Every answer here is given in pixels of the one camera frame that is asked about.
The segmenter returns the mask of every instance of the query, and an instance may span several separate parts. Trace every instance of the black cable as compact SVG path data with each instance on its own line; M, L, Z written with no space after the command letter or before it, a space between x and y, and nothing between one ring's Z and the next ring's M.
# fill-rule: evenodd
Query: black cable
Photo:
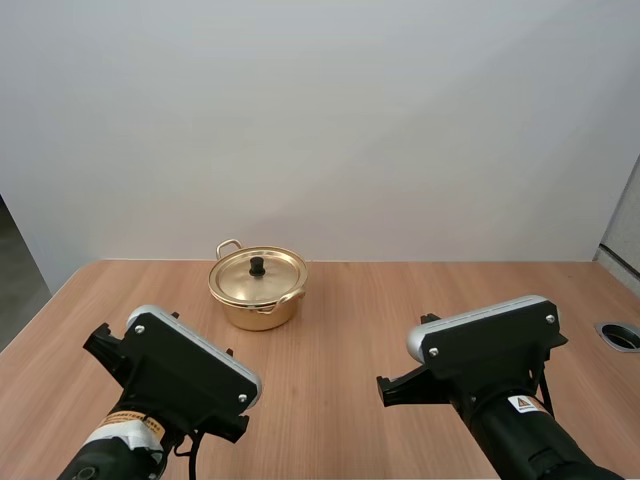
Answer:
M198 449L200 448L200 442L204 433L196 432L191 437L191 451L189 452L189 480L196 480L196 457L198 455Z
M551 405L551 395L549 395L549 386L547 385L547 377L544 376L544 370L540 377L540 392L542 392L542 405L547 409L549 415L553 418L556 416L553 414L553 406Z

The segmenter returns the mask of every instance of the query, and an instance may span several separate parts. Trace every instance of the white wall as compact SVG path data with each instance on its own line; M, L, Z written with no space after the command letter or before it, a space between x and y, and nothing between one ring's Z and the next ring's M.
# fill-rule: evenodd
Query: white wall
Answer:
M640 2L5 1L0 192L53 290L228 237L590 260L640 151Z

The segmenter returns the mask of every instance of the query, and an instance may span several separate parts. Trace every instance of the warning label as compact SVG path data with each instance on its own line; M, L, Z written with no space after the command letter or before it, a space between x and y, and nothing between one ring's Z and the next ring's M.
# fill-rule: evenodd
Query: warning label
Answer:
M528 397L526 395L516 395L508 398L511 405L518 411L518 413L529 412L543 412L547 413L544 407L540 404L537 398Z
M133 412L130 410L122 410L121 412L110 413L102 420L102 423L98 425L98 428L105 425L113 425L114 423L129 422L131 420L141 420L149 430L153 432L159 442L162 441L164 436L164 427L158 423L158 421L151 417L146 417L143 413Z

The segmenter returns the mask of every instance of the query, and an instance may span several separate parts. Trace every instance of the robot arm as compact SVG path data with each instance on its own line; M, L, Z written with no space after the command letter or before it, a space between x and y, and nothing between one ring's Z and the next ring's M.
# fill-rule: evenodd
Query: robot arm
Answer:
M122 396L59 480L157 480L171 450L192 438L189 476L206 433L236 442L258 401L260 379L159 307L136 309L122 340L106 324L84 345Z
M430 314L407 338L422 366L397 379L378 377L380 395L385 406L453 405L500 478L619 480L594 465L553 417L544 363L566 342L556 306L539 296L446 319Z

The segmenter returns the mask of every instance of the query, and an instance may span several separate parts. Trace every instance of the golden pot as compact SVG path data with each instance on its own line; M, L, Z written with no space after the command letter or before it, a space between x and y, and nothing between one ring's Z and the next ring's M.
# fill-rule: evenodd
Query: golden pot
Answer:
M238 250L222 256L227 245ZM243 248L235 239L216 249L209 290L227 319L245 330L268 330L287 322L305 294L307 265L299 255L278 247Z

